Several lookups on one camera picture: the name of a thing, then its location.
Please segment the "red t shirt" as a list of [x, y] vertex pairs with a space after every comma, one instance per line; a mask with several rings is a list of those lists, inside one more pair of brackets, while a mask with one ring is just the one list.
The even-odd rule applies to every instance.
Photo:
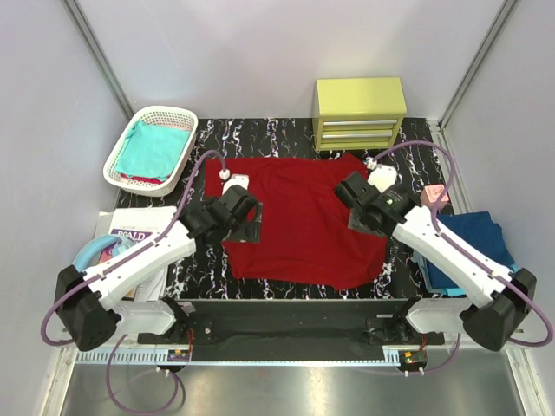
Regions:
[[233, 174], [263, 205], [256, 244], [225, 241], [237, 278], [327, 285], [335, 290], [370, 283], [382, 273], [387, 239], [348, 227], [349, 209], [333, 192], [365, 165], [350, 153], [339, 159], [228, 159]]

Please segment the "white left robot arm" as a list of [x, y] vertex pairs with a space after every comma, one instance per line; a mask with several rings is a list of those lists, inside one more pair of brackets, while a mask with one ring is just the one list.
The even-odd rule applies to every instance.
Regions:
[[122, 335], [154, 343], [186, 338], [191, 319], [174, 299], [129, 302], [126, 294], [169, 264], [194, 255], [199, 244], [258, 243], [262, 213], [262, 202], [233, 185], [218, 198], [178, 209], [166, 229], [109, 261], [83, 271], [74, 265], [63, 269], [53, 308], [71, 343], [87, 352]]

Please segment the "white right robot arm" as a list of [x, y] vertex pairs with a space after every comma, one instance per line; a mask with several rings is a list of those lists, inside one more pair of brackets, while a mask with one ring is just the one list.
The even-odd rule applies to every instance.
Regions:
[[350, 210], [349, 227], [407, 245], [464, 291], [462, 298], [408, 300], [386, 326], [399, 341], [413, 343], [432, 332], [459, 333], [499, 351], [529, 314], [535, 275], [494, 262], [443, 224], [434, 224], [430, 209], [402, 185], [380, 190], [353, 172], [334, 193]]

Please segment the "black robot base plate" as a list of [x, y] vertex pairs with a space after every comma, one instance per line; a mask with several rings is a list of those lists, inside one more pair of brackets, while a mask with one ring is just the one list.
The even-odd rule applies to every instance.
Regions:
[[397, 320], [400, 300], [202, 300], [174, 335], [141, 334], [140, 344], [193, 346], [197, 362], [381, 360], [385, 346], [440, 346]]

